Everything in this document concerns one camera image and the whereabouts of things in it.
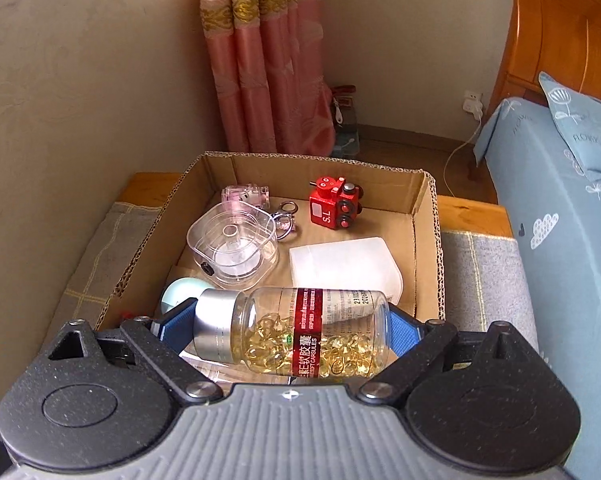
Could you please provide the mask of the mint green oval case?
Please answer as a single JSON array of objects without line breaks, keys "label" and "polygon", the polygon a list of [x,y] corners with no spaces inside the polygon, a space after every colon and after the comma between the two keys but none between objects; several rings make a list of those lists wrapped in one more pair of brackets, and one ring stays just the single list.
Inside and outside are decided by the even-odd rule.
[{"label": "mint green oval case", "polygon": [[215,289],[215,286],[200,278],[192,278],[192,276],[178,278],[170,283],[163,292],[163,296],[160,298],[160,312],[166,314],[182,304],[183,301],[198,298],[207,289]]}]

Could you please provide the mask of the capsule bottle silver cap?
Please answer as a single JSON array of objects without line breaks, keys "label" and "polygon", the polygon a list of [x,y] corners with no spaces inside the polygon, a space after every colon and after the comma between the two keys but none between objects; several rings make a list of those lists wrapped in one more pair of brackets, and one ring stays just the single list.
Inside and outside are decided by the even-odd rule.
[{"label": "capsule bottle silver cap", "polygon": [[198,298],[195,353],[255,373],[295,378],[371,377],[388,362],[390,309],[374,290],[208,289]]}]

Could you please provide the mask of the white plastic bottle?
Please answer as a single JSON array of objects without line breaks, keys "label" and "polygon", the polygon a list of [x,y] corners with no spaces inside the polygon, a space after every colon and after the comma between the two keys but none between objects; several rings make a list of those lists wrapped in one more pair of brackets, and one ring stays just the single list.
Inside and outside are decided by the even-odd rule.
[{"label": "white plastic bottle", "polygon": [[399,304],[403,277],[385,240],[358,240],[312,244],[290,249],[294,287],[376,290]]}]

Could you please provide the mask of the clear round plastic container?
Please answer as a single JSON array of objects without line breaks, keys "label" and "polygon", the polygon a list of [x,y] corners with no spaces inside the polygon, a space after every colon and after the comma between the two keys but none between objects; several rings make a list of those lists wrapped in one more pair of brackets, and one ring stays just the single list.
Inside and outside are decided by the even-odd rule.
[{"label": "clear round plastic container", "polygon": [[186,244],[197,266],[223,289],[252,289],[279,262],[276,222],[244,202],[210,208],[189,227]]}]

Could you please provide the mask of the brown cardboard box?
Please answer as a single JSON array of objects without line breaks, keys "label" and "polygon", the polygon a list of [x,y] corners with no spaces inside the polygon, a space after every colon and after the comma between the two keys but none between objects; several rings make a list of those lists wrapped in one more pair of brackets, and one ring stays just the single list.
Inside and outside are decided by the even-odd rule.
[{"label": "brown cardboard box", "polygon": [[[363,188],[362,217],[348,230],[333,231],[310,220],[310,182],[318,177],[351,179]],[[423,170],[389,168],[321,157],[208,152],[196,159],[174,185],[158,217],[95,321],[99,330],[122,321],[122,312],[151,316],[168,278],[195,266],[186,230],[219,203],[230,184],[264,184],[274,205],[294,200],[297,230],[279,247],[279,262],[263,280],[271,286],[292,282],[291,248],[379,236],[403,277],[399,304],[420,321],[445,317],[445,285],[436,183]]]}]

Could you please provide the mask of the blue bed sheet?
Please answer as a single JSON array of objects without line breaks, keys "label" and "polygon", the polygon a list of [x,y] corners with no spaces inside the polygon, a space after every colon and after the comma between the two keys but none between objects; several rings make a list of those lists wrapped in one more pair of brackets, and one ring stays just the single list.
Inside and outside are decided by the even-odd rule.
[{"label": "blue bed sheet", "polygon": [[523,99],[498,105],[474,153],[511,220],[541,356],[581,411],[567,467],[601,479],[601,180],[579,167],[549,109]]}]

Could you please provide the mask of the dark object by curtain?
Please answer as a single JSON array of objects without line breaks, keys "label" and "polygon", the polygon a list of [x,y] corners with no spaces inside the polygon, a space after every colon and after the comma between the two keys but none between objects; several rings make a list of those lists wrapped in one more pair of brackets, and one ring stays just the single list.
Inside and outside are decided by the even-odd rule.
[{"label": "dark object by curtain", "polygon": [[360,152],[360,136],[353,96],[354,84],[332,87],[332,117],[335,131],[334,158],[353,159]]}]

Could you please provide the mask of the blue patterned pillow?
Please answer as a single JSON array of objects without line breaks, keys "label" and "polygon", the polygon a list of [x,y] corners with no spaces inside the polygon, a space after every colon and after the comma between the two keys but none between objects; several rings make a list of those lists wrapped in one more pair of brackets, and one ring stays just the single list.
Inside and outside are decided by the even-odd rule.
[{"label": "blue patterned pillow", "polygon": [[539,84],[554,125],[580,168],[590,180],[601,180],[601,100],[570,89],[544,72]]}]

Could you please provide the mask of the pink gold-trimmed curtain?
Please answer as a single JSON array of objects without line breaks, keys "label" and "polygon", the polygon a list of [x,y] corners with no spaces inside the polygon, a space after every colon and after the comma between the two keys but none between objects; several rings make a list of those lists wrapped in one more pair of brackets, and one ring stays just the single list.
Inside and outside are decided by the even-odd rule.
[{"label": "pink gold-trimmed curtain", "polygon": [[321,0],[200,0],[200,14],[229,150],[331,154]]}]

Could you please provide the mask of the wooden bed headboard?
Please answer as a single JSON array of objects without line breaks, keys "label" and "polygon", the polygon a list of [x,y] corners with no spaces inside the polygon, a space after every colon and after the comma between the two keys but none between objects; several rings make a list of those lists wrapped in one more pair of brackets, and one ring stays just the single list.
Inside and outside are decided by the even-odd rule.
[{"label": "wooden bed headboard", "polygon": [[486,115],[507,98],[544,105],[542,72],[601,100],[601,0],[513,0]]}]

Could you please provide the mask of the white wall charger plug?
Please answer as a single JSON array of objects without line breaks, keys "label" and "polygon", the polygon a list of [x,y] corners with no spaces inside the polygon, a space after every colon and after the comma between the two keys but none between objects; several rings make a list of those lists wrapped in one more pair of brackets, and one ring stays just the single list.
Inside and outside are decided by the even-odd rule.
[{"label": "white wall charger plug", "polygon": [[481,122],[483,120],[483,101],[481,100],[481,94],[479,92],[466,90],[464,92],[462,110],[473,116],[476,122]]}]

